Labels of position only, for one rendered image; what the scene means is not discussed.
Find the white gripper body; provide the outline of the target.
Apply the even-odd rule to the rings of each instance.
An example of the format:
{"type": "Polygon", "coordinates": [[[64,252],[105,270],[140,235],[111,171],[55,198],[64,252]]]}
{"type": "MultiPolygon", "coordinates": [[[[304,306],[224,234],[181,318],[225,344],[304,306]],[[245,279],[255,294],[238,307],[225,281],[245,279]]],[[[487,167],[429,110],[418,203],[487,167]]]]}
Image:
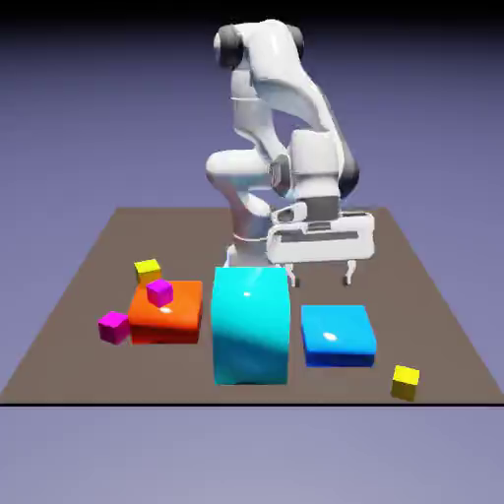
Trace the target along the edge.
{"type": "Polygon", "coordinates": [[[344,212],[336,220],[282,222],[271,227],[267,256],[275,264],[365,260],[373,256],[374,216],[344,212]]]}

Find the small yellow cube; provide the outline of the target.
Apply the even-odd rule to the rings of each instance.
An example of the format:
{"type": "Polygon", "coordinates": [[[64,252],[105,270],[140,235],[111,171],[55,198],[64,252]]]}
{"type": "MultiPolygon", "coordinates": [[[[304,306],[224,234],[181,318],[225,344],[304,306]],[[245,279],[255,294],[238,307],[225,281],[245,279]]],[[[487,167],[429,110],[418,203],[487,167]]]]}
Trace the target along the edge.
{"type": "Polygon", "coordinates": [[[161,267],[157,259],[134,263],[138,285],[146,285],[161,278],[161,267]]]}
{"type": "Polygon", "coordinates": [[[419,383],[418,369],[397,364],[392,377],[391,396],[408,402],[413,402],[419,383]]]}

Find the large orange box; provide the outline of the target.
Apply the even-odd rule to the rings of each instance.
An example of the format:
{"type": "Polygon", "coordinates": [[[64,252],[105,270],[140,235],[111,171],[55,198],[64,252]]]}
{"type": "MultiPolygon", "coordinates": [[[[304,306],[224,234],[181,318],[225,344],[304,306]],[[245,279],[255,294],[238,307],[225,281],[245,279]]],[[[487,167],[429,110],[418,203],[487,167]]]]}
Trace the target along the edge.
{"type": "Polygon", "coordinates": [[[199,341],[203,284],[173,281],[174,299],[163,307],[148,300],[147,288],[137,286],[128,310],[133,345],[189,345],[199,341]]]}

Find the small magenta cube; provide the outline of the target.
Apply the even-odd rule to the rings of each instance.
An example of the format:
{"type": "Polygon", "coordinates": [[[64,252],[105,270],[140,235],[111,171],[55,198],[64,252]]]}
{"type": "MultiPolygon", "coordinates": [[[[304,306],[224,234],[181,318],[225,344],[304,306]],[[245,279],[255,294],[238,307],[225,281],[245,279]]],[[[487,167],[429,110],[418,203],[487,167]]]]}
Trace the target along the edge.
{"type": "Polygon", "coordinates": [[[109,311],[98,322],[99,337],[112,345],[120,345],[130,334],[128,316],[116,311],[109,311]]]}
{"type": "Polygon", "coordinates": [[[158,279],[146,285],[148,301],[161,308],[173,301],[173,284],[164,279],[158,279]]]}

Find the large cyan box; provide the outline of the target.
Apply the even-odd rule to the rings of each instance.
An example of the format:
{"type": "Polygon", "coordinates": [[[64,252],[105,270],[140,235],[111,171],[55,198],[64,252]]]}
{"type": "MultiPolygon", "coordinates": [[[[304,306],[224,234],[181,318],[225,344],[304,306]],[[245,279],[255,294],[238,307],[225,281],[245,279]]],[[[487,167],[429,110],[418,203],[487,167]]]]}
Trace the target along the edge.
{"type": "Polygon", "coordinates": [[[215,268],[211,329],[217,385],[284,385],[290,297],[285,269],[215,268]]]}

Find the large blue box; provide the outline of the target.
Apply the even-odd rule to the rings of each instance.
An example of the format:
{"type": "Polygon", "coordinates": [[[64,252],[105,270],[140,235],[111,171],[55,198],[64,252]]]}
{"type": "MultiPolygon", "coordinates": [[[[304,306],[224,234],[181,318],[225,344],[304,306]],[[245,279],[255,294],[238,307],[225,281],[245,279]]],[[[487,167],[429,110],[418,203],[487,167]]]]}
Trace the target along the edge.
{"type": "Polygon", "coordinates": [[[308,367],[372,367],[377,342],[363,305],[302,305],[308,367]]]}

